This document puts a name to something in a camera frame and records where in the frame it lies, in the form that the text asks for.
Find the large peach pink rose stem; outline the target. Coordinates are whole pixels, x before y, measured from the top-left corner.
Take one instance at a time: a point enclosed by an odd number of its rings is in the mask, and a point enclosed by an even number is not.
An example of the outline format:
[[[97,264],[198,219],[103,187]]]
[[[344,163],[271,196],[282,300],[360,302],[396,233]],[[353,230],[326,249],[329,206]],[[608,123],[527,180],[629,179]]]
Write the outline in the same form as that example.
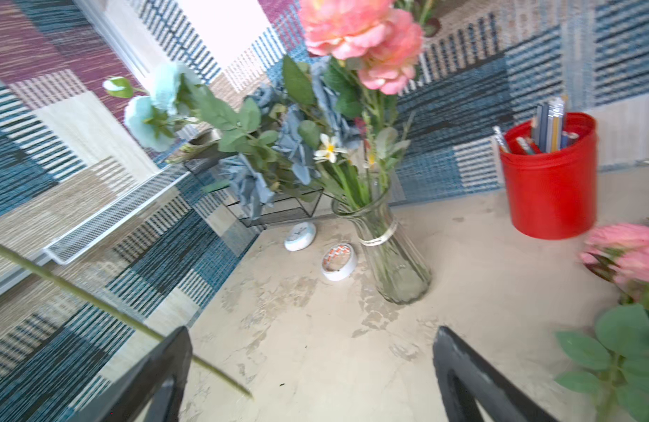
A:
[[[305,47],[317,61],[339,63],[325,75],[340,94],[335,107],[354,120],[375,157],[374,200],[390,188],[390,174],[411,144],[411,125],[396,128],[399,95],[417,76],[424,47],[410,8],[398,1],[300,3]]]

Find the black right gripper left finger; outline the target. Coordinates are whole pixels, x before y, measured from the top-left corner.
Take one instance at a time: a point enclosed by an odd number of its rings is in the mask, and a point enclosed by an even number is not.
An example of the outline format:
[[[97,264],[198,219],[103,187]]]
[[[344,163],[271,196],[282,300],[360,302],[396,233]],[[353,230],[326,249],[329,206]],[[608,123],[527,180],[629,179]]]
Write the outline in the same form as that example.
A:
[[[192,363],[192,341],[184,326],[174,330],[73,421],[179,421]]]

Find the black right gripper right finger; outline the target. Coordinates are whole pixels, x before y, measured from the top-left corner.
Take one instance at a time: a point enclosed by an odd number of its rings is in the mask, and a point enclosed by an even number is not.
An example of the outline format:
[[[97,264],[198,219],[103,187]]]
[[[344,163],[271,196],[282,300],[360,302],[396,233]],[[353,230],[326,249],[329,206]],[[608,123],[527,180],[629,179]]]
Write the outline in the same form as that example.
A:
[[[447,326],[433,342],[433,366],[450,421],[553,421],[555,418],[519,390]]]

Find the pink carnation stem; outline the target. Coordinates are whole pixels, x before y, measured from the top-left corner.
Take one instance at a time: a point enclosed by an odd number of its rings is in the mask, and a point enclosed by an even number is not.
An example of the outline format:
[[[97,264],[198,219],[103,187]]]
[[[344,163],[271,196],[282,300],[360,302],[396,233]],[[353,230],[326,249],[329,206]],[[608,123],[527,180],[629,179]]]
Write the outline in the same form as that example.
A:
[[[596,421],[611,420],[618,409],[635,421],[649,421],[649,223],[593,229],[579,259],[618,288],[619,299],[596,318],[592,335],[556,333],[577,369],[555,382],[591,397]]]

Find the small pink rosebud stem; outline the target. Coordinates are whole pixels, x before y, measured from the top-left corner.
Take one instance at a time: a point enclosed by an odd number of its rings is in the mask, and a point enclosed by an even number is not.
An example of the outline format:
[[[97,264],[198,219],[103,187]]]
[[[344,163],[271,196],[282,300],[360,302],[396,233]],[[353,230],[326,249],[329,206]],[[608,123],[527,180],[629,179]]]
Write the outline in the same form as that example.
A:
[[[10,248],[2,244],[0,244],[0,257],[6,258],[6,260],[9,260],[11,263],[15,264],[16,266],[19,266],[22,269],[25,269],[26,271],[38,276],[39,278],[52,283],[53,285],[57,286],[57,288],[60,288],[61,290],[64,290],[65,292],[74,295],[85,302],[88,302],[90,305],[111,315],[113,318],[116,318],[121,323],[129,326],[130,328],[136,330],[137,332],[141,332],[154,340],[163,341],[165,339],[164,335],[151,329],[150,327],[148,327],[148,325],[143,324],[137,319],[132,318],[131,316],[129,316],[129,314],[120,311],[119,309],[109,304],[109,302],[106,302],[98,297],[95,297],[95,295],[92,295],[87,290],[84,290],[83,288],[76,286],[72,282],[67,281],[62,276],[58,276],[57,274],[52,273],[50,270],[38,264],[35,264],[32,260],[25,258],[24,256],[18,254],[17,252],[11,250]],[[245,386],[241,385],[241,383],[238,383],[238,381],[233,379],[231,376],[226,374],[218,367],[215,367],[210,362],[207,362],[206,360],[202,359],[201,357],[195,354],[192,356],[192,360],[194,363],[198,364],[203,369],[206,369],[207,371],[221,378],[222,381],[227,383],[227,385],[237,390],[245,397],[254,399],[252,393]]]

